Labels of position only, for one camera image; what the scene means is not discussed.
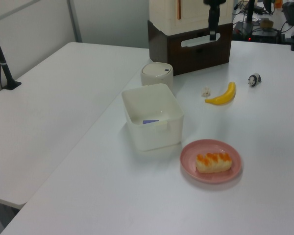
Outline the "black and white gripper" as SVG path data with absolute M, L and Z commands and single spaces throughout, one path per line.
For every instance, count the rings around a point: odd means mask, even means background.
M 219 25 L 220 5 L 224 4 L 226 0 L 204 0 L 203 2 L 205 5 L 211 5 L 208 18 L 209 38 L 210 41 L 215 41 Z

